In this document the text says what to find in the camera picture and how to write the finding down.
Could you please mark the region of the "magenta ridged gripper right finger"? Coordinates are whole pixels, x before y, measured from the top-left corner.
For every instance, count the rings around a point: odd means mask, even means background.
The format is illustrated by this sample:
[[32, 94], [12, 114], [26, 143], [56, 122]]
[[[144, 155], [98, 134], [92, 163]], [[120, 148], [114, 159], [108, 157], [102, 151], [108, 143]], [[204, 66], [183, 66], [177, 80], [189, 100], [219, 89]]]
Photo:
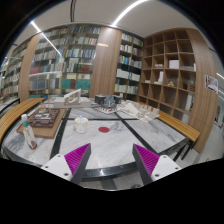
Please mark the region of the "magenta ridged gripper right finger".
[[132, 154], [144, 185], [181, 170], [169, 156], [159, 156], [137, 144], [133, 145]]

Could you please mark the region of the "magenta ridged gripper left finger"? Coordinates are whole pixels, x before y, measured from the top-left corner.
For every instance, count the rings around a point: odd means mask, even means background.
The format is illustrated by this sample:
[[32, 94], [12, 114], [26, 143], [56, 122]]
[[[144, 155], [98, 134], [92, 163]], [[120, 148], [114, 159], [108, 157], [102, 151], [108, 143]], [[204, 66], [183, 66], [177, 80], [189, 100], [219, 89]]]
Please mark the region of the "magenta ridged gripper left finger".
[[66, 155], [56, 154], [42, 166], [42, 169], [79, 185], [90, 155], [91, 144], [88, 143]]

